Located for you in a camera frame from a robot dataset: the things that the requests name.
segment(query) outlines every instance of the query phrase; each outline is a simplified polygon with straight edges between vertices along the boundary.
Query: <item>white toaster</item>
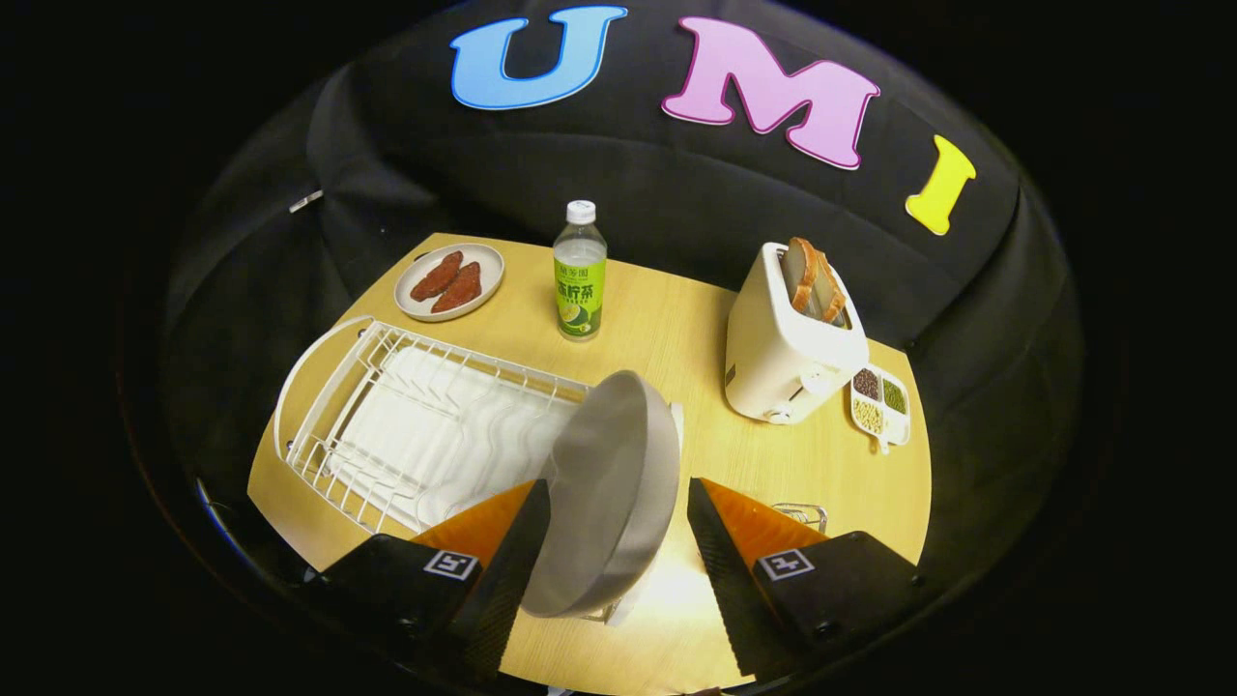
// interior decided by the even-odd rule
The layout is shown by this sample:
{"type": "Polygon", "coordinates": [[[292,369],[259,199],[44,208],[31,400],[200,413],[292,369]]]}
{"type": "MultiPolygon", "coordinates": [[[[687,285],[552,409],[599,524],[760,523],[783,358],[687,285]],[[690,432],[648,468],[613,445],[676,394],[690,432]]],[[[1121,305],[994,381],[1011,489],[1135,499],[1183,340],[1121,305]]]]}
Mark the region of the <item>white toaster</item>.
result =
{"type": "Polygon", "coordinates": [[[724,367],[730,407],[777,425],[808,418],[868,362],[863,323],[836,268],[849,328],[814,319],[790,305],[782,276],[785,251],[784,244],[761,246],[730,309],[724,367]]]}

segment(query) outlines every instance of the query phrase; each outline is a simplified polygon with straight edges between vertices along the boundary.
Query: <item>green bottle label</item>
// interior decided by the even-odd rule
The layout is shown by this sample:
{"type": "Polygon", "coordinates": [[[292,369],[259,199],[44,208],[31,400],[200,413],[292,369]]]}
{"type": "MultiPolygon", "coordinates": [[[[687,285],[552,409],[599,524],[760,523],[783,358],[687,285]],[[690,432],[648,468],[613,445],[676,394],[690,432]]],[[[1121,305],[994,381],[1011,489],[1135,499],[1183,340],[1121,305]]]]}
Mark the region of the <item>green bottle label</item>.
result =
{"type": "Polygon", "coordinates": [[[569,266],[554,258],[554,283],[558,286],[558,328],[576,336],[596,333],[601,325],[606,262],[569,266]]]}

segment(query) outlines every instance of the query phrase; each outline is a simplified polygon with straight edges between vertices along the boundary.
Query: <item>plastic bottle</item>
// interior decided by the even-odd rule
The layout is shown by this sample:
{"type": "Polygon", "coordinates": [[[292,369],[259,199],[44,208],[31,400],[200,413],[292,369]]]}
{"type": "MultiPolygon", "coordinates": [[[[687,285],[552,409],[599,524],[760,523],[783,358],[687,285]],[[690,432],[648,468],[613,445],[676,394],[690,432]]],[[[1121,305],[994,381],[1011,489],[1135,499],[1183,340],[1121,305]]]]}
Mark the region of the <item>plastic bottle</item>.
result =
{"type": "Polygon", "coordinates": [[[558,330],[569,340],[588,340],[601,328],[606,286],[606,240],[591,200],[567,204],[567,227],[554,240],[558,330]]]}

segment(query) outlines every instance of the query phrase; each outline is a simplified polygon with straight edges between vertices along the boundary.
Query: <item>letter i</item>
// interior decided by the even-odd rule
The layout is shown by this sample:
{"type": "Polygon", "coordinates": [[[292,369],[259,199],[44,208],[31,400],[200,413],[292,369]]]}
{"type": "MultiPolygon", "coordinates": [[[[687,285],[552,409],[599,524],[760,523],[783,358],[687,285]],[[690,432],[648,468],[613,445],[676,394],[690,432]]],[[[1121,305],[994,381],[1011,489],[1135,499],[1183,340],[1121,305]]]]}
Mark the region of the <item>letter i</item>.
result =
{"type": "Polygon", "coordinates": [[[923,190],[907,198],[907,213],[940,235],[949,231],[949,214],[962,187],[976,173],[975,164],[952,142],[939,135],[933,136],[933,142],[936,143],[936,166],[923,190]]]}

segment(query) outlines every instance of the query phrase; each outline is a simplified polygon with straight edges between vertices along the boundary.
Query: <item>blue letter u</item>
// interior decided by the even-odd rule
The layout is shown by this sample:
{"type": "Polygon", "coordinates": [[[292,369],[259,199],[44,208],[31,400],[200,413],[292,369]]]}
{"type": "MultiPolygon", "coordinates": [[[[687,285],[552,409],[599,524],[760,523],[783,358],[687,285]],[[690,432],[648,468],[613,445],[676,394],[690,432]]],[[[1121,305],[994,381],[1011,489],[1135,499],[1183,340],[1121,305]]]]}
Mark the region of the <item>blue letter u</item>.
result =
{"type": "Polygon", "coordinates": [[[627,16],[626,7],[590,5],[559,10],[549,16],[563,28],[563,45],[554,69],[531,79],[511,79],[503,70],[511,35],[528,20],[502,20],[461,33],[452,41],[455,68],[452,93],[474,109],[523,109],[570,96],[593,82],[601,68],[606,28],[627,16]]]}

